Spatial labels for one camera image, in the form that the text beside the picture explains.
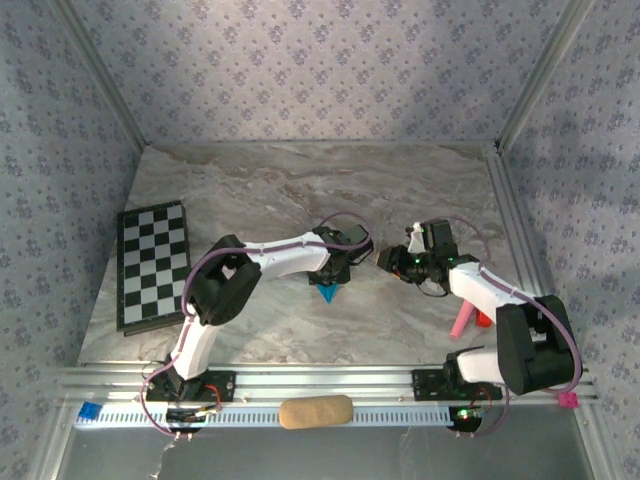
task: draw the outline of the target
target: blue object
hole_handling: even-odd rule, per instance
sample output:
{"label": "blue object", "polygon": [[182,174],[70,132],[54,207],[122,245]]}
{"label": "blue object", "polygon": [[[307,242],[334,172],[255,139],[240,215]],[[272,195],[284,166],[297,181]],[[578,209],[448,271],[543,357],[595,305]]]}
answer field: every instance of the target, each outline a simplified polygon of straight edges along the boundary
{"label": "blue object", "polygon": [[84,402],[82,404],[82,408],[80,409],[80,413],[78,413],[78,418],[95,420],[96,418],[98,418],[98,415],[100,415],[100,410],[102,410],[102,405]]}
{"label": "blue object", "polygon": [[333,297],[336,296],[339,286],[340,286],[339,283],[334,283],[330,287],[325,287],[323,285],[316,285],[316,287],[318,287],[318,290],[320,290],[320,293],[322,294],[324,299],[327,301],[327,303],[331,303],[331,300],[333,300]]}

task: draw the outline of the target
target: red object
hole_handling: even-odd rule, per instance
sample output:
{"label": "red object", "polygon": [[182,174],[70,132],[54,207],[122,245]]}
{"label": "red object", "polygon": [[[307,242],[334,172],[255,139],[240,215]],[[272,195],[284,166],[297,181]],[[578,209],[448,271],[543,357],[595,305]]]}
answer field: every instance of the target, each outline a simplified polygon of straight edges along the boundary
{"label": "red object", "polygon": [[489,328],[493,322],[480,310],[476,310],[476,325],[480,328]]}
{"label": "red object", "polygon": [[578,395],[573,392],[558,395],[558,405],[564,408],[578,408]]}

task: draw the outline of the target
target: marble surface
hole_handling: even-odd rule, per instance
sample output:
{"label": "marble surface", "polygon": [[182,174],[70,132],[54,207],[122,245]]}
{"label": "marble surface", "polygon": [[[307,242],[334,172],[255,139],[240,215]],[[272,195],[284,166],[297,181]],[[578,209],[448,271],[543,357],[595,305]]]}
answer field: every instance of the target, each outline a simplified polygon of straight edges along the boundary
{"label": "marble surface", "polygon": [[[127,209],[175,199],[186,209],[193,263],[223,235],[289,238],[339,210],[370,219],[379,249],[405,242],[405,227],[417,220],[455,214],[488,237],[493,270],[515,279],[485,165],[472,151],[331,143],[147,147]],[[453,229],[461,253],[484,256],[469,228],[454,222]],[[210,361],[441,363],[453,350],[495,342],[495,329],[475,325],[459,340],[449,336],[461,303],[423,296],[378,269],[371,256],[330,305],[304,274],[262,282],[218,334]],[[178,338],[180,326],[125,338],[115,316],[114,248],[79,361],[161,359]]]}

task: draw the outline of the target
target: wall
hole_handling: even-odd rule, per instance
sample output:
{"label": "wall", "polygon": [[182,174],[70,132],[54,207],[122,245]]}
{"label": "wall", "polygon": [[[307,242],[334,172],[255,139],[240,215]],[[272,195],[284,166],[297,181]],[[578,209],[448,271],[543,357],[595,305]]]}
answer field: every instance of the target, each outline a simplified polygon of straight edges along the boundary
{"label": "wall", "polygon": [[564,0],[72,0],[147,141],[496,138]]}
{"label": "wall", "polygon": [[0,5],[0,478],[75,363],[137,155],[46,2]]}
{"label": "wall", "polygon": [[640,7],[596,2],[508,158],[640,479]]}

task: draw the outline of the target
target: checkerboard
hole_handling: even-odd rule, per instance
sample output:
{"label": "checkerboard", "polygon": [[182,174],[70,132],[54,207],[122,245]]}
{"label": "checkerboard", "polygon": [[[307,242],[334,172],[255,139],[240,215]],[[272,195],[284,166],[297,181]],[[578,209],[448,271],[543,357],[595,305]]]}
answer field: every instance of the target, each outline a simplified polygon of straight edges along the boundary
{"label": "checkerboard", "polygon": [[125,335],[180,323],[180,296],[191,269],[182,204],[118,215],[118,319]]}

